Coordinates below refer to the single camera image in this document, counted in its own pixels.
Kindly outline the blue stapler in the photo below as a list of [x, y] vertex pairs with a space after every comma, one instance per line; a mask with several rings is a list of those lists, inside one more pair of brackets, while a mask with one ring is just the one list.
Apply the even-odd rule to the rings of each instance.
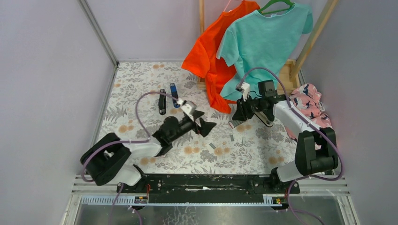
[[171, 91], [171, 96], [173, 97], [173, 106], [175, 108], [179, 108], [180, 105], [177, 102], [179, 97], [178, 97], [178, 92], [177, 92], [176, 85], [174, 83], [170, 84], [170, 91]]

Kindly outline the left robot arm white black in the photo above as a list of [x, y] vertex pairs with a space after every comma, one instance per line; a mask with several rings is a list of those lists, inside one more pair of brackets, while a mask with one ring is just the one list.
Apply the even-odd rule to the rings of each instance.
[[175, 140], [191, 131], [206, 137], [216, 123], [203, 120], [203, 114], [195, 110], [193, 118], [187, 114], [181, 120], [174, 116], [166, 117], [148, 139], [121, 140], [115, 133], [108, 133], [81, 156], [84, 172], [88, 172], [97, 186], [114, 181], [126, 184], [133, 192], [139, 193], [145, 188], [144, 174], [127, 162], [137, 157], [163, 156], [173, 148]]

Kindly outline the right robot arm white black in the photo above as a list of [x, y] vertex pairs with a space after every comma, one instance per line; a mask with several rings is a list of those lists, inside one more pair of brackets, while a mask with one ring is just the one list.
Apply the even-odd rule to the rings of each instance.
[[275, 193], [283, 192], [288, 181], [336, 169], [339, 164], [336, 152], [336, 136], [332, 128], [321, 128], [306, 118], [285, 96], [279, 95], [272, 80], [258, 83], [259, 97], [250, 96], [250, 85], [239, 84], [236, 89], [242, 96], [232, 119], [247, 121], [257, 113], [263, 113], [267, 126], [274, 119], [281, 121], [296, 137], [297, 146], [292, 162], [276, 168], [269, 180]]

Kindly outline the small black stapler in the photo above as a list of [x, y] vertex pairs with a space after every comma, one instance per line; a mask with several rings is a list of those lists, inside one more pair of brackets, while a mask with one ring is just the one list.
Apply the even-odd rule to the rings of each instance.
[[158, 100], [158, 108], [159, 108], [159, 114], [160, 115], [165, 115], [166, 114], [166, 96], [164, 95], [166, 93], [165, 89], [160, 89], [160, 95], [159, 95], [159, 100]]

